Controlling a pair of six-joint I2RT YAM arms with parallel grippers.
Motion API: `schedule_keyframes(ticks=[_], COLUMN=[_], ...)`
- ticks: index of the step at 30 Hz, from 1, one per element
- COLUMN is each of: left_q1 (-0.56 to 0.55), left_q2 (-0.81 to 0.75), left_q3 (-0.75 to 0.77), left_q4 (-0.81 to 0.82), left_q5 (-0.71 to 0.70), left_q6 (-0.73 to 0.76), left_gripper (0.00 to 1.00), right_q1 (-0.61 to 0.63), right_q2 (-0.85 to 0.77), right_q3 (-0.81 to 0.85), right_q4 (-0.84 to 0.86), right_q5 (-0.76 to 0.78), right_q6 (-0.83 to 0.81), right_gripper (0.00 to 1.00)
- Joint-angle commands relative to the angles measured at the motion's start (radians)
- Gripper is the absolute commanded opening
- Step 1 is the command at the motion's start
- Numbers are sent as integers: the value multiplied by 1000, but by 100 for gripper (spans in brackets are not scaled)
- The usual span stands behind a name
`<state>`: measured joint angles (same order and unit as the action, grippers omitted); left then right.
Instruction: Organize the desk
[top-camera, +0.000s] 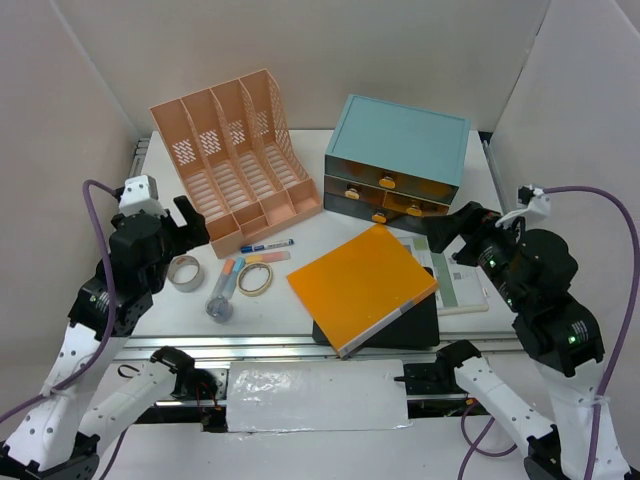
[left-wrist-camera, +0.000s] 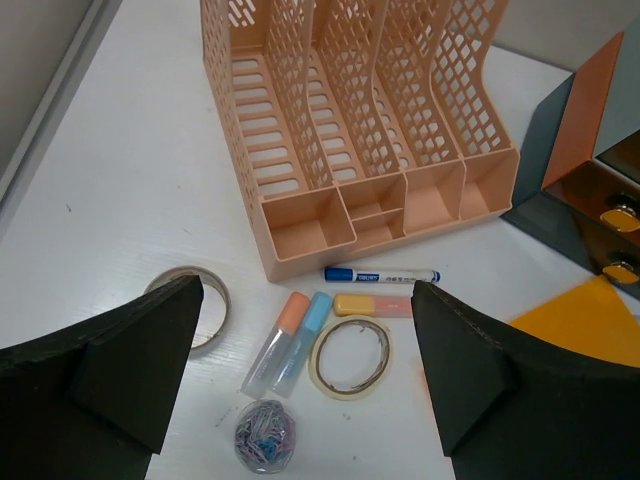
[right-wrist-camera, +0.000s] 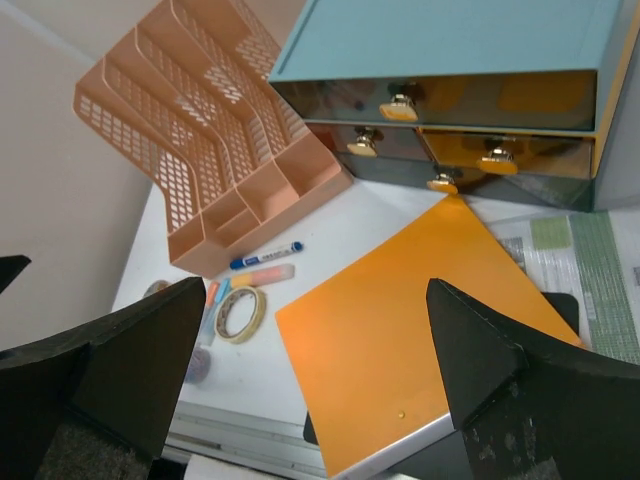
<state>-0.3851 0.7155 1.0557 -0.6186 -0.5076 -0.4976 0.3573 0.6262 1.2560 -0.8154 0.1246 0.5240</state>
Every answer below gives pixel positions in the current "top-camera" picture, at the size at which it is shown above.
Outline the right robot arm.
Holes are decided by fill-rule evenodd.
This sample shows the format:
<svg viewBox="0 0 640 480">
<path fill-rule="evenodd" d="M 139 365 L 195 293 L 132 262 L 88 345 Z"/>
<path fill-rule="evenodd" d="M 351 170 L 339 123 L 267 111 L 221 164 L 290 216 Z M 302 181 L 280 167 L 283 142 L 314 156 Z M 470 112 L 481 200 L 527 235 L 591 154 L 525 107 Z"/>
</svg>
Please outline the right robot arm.
<svg viewBox="0 0 640 480">
<path fill-rule="evenodd" d="M 554 417 L 548 419 L 495 374 L 468 340 L 452 343 L 433 364 L 413 364 L 400 382 L 411 392 L 441 387 L 475 399 L 511 437 L 531 479 L 636 479 L 615 436 L 598 387 L 605 350 L 593 314 L 570 294 L 578 271 L 567 243 L 544 229 L 528 229 L 470 202 L 427 221 L 432 251 L 456 238 L 456 263 L 481 268 L 516 317 L 512 327 L 544 380 Z"/>
</svg>

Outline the orange folder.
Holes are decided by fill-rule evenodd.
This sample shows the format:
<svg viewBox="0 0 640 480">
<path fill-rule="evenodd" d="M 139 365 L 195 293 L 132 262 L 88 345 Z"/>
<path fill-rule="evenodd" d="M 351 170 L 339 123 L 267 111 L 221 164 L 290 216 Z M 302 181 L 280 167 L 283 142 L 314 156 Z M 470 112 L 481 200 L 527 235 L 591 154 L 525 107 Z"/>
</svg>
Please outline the orange folder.
<svg viewBox="0 0 640 480">
<path fill-rule="evenodd" d="M 437 280 L 382 225 L 290 273 L 287 280 L 341 358 L 438 289 Z"/>
</svg>

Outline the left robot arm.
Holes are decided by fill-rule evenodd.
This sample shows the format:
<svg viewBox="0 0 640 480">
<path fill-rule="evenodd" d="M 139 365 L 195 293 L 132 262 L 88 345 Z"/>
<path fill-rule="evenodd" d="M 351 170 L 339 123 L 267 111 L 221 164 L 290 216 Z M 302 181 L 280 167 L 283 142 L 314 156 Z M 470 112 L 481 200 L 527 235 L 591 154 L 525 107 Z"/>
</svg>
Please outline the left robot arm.
<svg viewBox="0 0 640 480">
<path fill-rule="evenodd" d="M 100 235 L 101 259 L 78 291 L 62 347 L 41 392 L 20 406 L 25 417 L 1 443 L 1 474 L 16 479 L 90 479 L 108 444 L 156 401 L 216 389 L 214 377 L 185 352 L 156 350 L 143 372 L 96 407 L 102 377 L 160 292 L 172 260 L 209 241 L 205 219 L 186 196 L 165 211 L 115 215 Z"/>
</svg>

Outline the black clipboard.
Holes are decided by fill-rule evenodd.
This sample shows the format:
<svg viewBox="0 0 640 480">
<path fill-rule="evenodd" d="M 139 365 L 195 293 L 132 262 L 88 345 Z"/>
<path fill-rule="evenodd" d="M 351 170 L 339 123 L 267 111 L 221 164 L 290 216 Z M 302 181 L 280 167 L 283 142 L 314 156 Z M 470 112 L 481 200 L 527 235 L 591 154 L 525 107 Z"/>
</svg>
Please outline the black clipboard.
<svg viewBox="0 0 640 480">
<path fill-rule="evenodd" d="M 440 343 L 436 294 L 432 294 L 368 339 L 366 348 L 427 350 Z"/>
</svg>

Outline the clear document pouch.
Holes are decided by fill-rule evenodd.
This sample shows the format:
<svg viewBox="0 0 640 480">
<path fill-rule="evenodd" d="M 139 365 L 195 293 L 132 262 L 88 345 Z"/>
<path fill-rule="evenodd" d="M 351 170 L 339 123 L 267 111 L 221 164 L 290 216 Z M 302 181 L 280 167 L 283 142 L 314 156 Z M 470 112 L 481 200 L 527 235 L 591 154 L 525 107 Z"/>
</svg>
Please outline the clear document pouch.
<svg viewBox="0 0 640 480">
<path fill-rule="evenodd" d="M 424 236 L 400 237 L 399 242 L 422 267 L 433 272 L 439 284 L 435 294 L 439 316 L 481 313 L 489 310 L 488 294 L 475 268 L 458 265 L 451 256 L 432 252 Z"/>
</svg>

